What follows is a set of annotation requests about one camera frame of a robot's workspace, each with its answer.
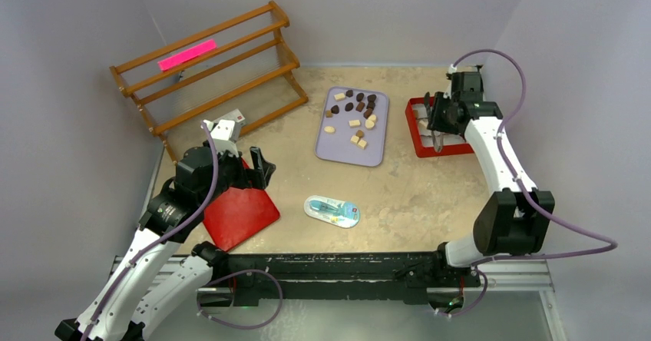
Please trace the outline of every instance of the red tray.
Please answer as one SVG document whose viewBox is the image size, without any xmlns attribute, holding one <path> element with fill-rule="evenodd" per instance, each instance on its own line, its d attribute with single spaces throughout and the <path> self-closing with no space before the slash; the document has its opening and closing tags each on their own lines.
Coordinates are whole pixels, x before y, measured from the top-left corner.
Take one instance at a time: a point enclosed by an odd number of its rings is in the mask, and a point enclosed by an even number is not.
<svg viewBox="0 0 651 341">
<path fill-rule="evenodd" d="M 470 154 L 473 153 L 472 147 L 468 143 L 456 144 L 456 145 L 444 145 L 443 150 L 440 153 L 437 153 L 434 150 L 434 147 L 426 147 L 423 145 L 423 137 L 418 132 L 418 120 L 414 116 L 414 105 L 415 104 L 424 104 L 424 98 L 412 98 L 407 102 L 407 108 L 405 109 L 405 116 L 407 116 L 407 125 L 409 126 L 409 133 L 411 134 L 411 140 L 414 142 L 414 149 L 416 150 L 416 155 L 420 158 L 427 157 L 442 157 L 444 155 L 458 155 L 458 154 Z M 430 105 L 434 106 L 434 98 L 430 98 Z"/>
<path fill-rule="evenodd" d="M 231 187 L 206 208 L 204 216 L 203 225 L 215 245 L 229 251 L 276 222 L 280 212 L 264 190 Z"/>
</svg>

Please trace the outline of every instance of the black base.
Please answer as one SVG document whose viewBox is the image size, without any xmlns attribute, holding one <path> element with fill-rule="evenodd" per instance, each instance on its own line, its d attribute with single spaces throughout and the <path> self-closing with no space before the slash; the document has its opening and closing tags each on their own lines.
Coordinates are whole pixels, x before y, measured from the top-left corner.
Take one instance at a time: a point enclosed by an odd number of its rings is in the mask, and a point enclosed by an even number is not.
<svg viewBox="0 0 651 341">
<path fill-rule="evenodd" d="M 461 277 L 466 287 L 480 286 L 468 268 L 448 267 L 444 258 L 442 252 L 230 254 L 221 274 L 267 270 L 280 282 L 283 299 L 298 300 L 402 300 L 417 305 L 430 303 L 427 288 L 458 288 Z M 268 277 L 237 277 L 235 306 L 277 298 Z"/>
<path fill-rule="evenodd" d="M 63 340 L 63 341 L 80 341 L 81 340 L 81 332 L 79 332 L 79 323 L 75 319 L 66 319 L 62 320 L 61 323 L 59 323 L 57 329 L 55 330 L 55 336 L 57 336 L 58 339 Z M 144 328 L 144 324 L 136 324 L 133 322 L 129 322 L 129 328 L 127 329 L 127 332 L 124 334 L 124 337 L 122 338 L 123 341 L 144 341 L 142 338 L 142 330 Z M 99 337 L 95 337 L 94 339 L 88 339 L 88 341 L 103 341 Z"/>
</svg>

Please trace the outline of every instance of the black metal frame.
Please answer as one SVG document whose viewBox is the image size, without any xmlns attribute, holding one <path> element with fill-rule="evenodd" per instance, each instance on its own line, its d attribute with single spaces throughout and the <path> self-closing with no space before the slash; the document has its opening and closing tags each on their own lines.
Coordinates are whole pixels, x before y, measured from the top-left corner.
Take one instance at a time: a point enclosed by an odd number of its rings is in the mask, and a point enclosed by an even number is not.
<svg viewBox="0 0 651 341">
<path fill-rule="evenodd" d="M 408 305 L 431 303 L 427 288 L 459 288 L 461 277 L 464 277 L 465 286 L 480 286 L 477 275 L 473 276 L 469 268 L 452 268 L 444 258 L 441 250 L 407 253 L 224 253 L 213 276 L 219 278 L 248 269 L 265 270 L 281 283 L 283 299 L 401 300 Z M 252 273 L 251 276 L 237 278 L 235 306 L 257 306 L 260 299 L 277 298 L 278 290 L 269 277 Z"/>
</svg>

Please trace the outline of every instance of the cable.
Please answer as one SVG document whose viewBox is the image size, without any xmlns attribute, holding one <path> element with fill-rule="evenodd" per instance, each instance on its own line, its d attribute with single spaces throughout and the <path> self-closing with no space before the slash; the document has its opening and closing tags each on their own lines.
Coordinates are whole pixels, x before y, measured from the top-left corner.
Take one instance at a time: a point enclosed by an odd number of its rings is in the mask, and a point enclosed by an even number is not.
<svg viewBox="0 0 651 341">
<path fill-rule="evenodd" d="M 486 274 L 481 272 L 477 266 L 486 263 L 486 262 L 492 262 L 492 261 L 497 261 L 497 260 L 539 260 L 539 259 L 560 259 L 560 258 L 571 258 L 571 257 L 581 257 L 584 255 L 592 255 L 592 254 L 598 254 L 598 253 L 605 253 L 607 251 L 615 250 L 618 246 L 618 243 L 611 239 L 610 237 L 607 237 L 605 235 L 599 234 L 599 233 L 594 233 L 589 230 L 585 230 L 581 227 L 578 227 L 575 224 L 572 224 L 570 222 L 567 222 L 563 220 L 560 217 L 557 217 L 549 212 L 547 212 L 544 208 L 542 208 L 540 205 L 538 205 L 534 199 L 531 197 L 529 192 L 527 191 L 527 188 L 524 186 L 524 183 L 522 182 L 522 179 L 518 175 L 515 167 L 513 166 L 513 163 L 511 163 L 511 160 L 508 158 L 506 155 L 506 152 L 504 152 L 504 146 L 502 145 L 502 131 L 506 127 L 506 125 L 515 117 L 518 111 L 522 108 L 522 104 L 524 104 L 524 99 L 527 96 L 527 79 L 524 77 L 524 72 L 522 71 L 522 67 L 510 56 L 507 55 L 506 53 L 502 51 L 498 51 L 495 49 L 478 49 L 477 51 L 471 51 L 465 55 L 462 55 L 457 61 L 454 62 L 454 64 L 451 66 L 453 68 L 456 68 L 457 65 L 463 61 L 464 59 L 470 57 L 471 55 L 476 55 L 477 53 L 493 53 L 496 55 L 500 55 L 503 58 L 506 58 L 517 70 L 517 73 L 520 75 L 520 82 L 522 86 L 522 91 L 520 93 L 520 100 L 517 103 L 517 106 L 515 109 L 508 115 L 502 122 L 500 123 L 500 126 L 497 128 L 497 149 L 500 151 L 500 155 L 502 156 L 502 159 L 504 160 L 504 163 L 507 165 L 509 171 L 511 172 L 511 175 L 513 176 L 513 179 L 516 181 L 518 187 L 520 188 L 520 191 L 524 195 L 524 199 L 529 203 L 529 205 L 532 206 L 538 212 L 541 214 L 543 217 L 547 218 L 548 220 L 561 225 L 562 227 L 567 228 L 570 231 L 573 231 L 575 233 L 578 233 L 579 235 L 583 235 L 604 243 L 607 243 L 605 247 L 598 247 L 596 249 L 587 249 L 587 250 L 577 250 L 577 251 L 569 251 L 566 253 L 555 253 L 555 254 L 538 254 L 538 255 L 524 255 L 524 256 L 510 256 L 510 255 L 496 255 L 493 257 L 486 257 L 484 259 L 478 260 L 474 263 L 471 264 L 471 268 L 477 271 L 480 275 L 483 276 L 484 278 L 484 287 L 481 290 L 481 293 L 479 297 L 466 309 L 460 311 L 459 313 L 455 314 L 447 314 L 447 316 L 460 316 L 462 314 L 465 314 L 468 310 L 474 308 L 479 301 L 484 297 L 484 294 L 487 291 L 488 285 L 487 285 L 487 277 Z"/>
<path fill-rule="evenodd" d="M 106 293 L 104 293 L 104 296 L 101 298 L 99 303 L 97 304 L 97 307 L 95 308 L 95 311 L 93 312 L 93 315 L 91 316 L 91 323 L 88 324 L 86 327 L 86 330 L 84 333 L 81 335 L 80 341 L 86 341 L 88 339 L 88 335 L 90 335 L 95 322 L 97 321 L 97 318 L 99 317 L 101 311 L 104 309 L 106 306 L 106 303 L 108 300 L 111 298 L 111 295 L 115 292 L 118 286 L 120 286 L 120 283 L 124 279 L 124 277 L 127 275 L 129 270 L 133 267 L 135 267 L 136 262 L 142 258 L 144 254 L 147 253 L 147 251 L 151 250 L 153 247 L 158 245 L 159 243 L 162 243 L 164 241 L 167 241 L 170 237 L 174 236 L 177 234 L 179 231 L 181 231 L 183 228 L 187 227 L 189 224 L 191 224 L 197 217 L 201 215 L 201 212 L 203 212 L 204 209 L 208 206 L 210 203 L 210 198 L 213 196 L 215 193 L 215 189 L 217 187 L 217 176 L 219 175 L 219 161 L 217 160 L 217 152 L 215 148 L 215 143 L 213 141 L 213 138 L 210 136 L 210 129 L 208 126 L 204 123 L 201 122 L 201 128 L 206 132 L 206 135 L 208 137 L 208 144 L 210 145 L 210 151 L 213 157 L 213 179 L 210 182 L 210 189 L 208 190 L 208 194 L 206 195 L 206 199 L 203 200 L 203 203 L 197 208 L 197 210 L 192 213 L 188 219 L 186 219 L 182 224 L 178 225 L 175 227 L 173 230 L 170 232 L 164 234 L 158 240 L 155 240 L 154 242 L 150 243 L 147 245 L 145 248 L 139 250 L 136 255 L 134 255 L 131 260 L 129 260 L 129 264 L 123 268 L 123 270 L 115 277 L 115 281 L 108 287 L 106 290 Z"/>
<path fill-rule="evenodd" d="M 269 319 L 267 319 L 266 321 L 264 321 L 264 322 L 262 322 L 260 324 L 254 324 L 252 326 L 242 326 L 240 324 L 227 322 L 226 320 L 221 320 L 221 319 L 215 318 L 214 316 L 211 316 L 210 314 L 206 313 L 206 311 L 203 310 L 203 308 L 201 307 L 201 302 L 199 301 L 199 297 L 197 297 L 197 309 L 199 310 L 199 313 L 197 315 L 202 315 L 202 316 L 206 317 L 207 319 L 212 320 L 213 322 L 217 322 L 217 323 L 222 324 L 224 326 L 228 326 L 228 327 L 236 328 L 236 329 L 256 329 L 256 328 L 264 327 L 267 324 L 271 323 L 278 316 L 278 313 L 280 313 L 280 309 L 283 307 L 283 289 L 280 288 L 280 282 L 278 282 L 278 280 L 276 278 L 274 278 L 271 274 L 265 272 L 264 270 L 241 270 L 239 272 L 231 273 L 228 276 L 218 278 L 218 279 L 216 279 L 214 281 L 210 281 L 206 286 L 217 285 L 218 283 L 220 283 L 220 282 L 222 282 L 224 280 L 228 280 L 229 278 L 233 278 L 235 276 L 239 276 L 240 274 L 244 274 L 244 273 L 260 273 L 260 274 L 263 274 L 263 275 L 269 277 L 273 281 L 273 284 L 276 285 L 276 288 L 278 289 L 278 306 L 276 307 L 276 311 L 273 313 L 273 315 L 271 315 L 271 317 Z"/>
</svg>

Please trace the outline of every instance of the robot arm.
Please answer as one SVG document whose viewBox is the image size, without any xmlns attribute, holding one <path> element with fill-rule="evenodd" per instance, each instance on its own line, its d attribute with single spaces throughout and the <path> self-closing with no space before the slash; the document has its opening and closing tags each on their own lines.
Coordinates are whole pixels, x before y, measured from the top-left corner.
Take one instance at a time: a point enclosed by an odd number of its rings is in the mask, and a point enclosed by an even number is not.
<svg viewBox="0 0 651 341">
<path fill-rule="evenodd" d="M 259 148 L 251 147 L 254 169 L 244 168 L 241 154 L 235 146 L 235 140 L 239 136 L 236 123 L 221 120 L 219 124 L 208 123 L 208 125 L 211 129 L 210 136 L 215 141 L 219 164 L 216 190 L 210 199 L 216 199 L 229 187 L 266 188 L 276 166 L 264 160 Z M 186 222 L 198 209 L 209 192 L 212 170 L 213 156 L 209 147 L 194 147 L 183 154 L 183 159 L 177 164 L 175 177 L 166 181 L 160 194 L 147 205 L 134 240 L 117 271 L 93 303 L 77 319 L 61 322 L 55 332 L 59 339 L 79 340 L 84 332 L 87 333 L 89 340 L 94 341 L 118 341 L 123 338 L 129 330 L 134 311 L 144 300 L 145 293 L 156 274 L 177 251 L 179 245 L 187 239 L 190 231 L 203 220 L 203 213 L 169 237 L 167 241 L 148 250 L 135 263 L 132 263 L 133 259 L 140 250 Z M 107 300 L 106 293 L 111 294 Z"/>
<path fill-rule="evenodd" d="M 469 267 L 484 257 L 498 253 L 536 253 L 543 245 L 549 220 L 524 199 L 497 146 L 501 138 L 507 155 L 527 192 L 547 212 L 554 209 L 549 191 L 539 191 L 520 165 L 505 131 L 498 134 L 502 113 L 495 102 L 484 100 L 484 84 L 479 71 L 449 73 L 446 92 L 425 95 L 428 129 L 435 147 L 443 148 L 443 133 L 461 135 L 472 146 L 484 172 L 491 197 L 474 222 L 472 233 L 444 245 L 451 267 Z"/>
<path fill-rule="evenodd" d="M 226 253 L 207 241 L 196 245 L 176 272 L 143 297 L 131 317 L 132 331 L 127 332 L 130 335 L 122 341 L 149 339 L 179 304 L 201 286 L 216 279 L 225 258 Z"/>
</svg>

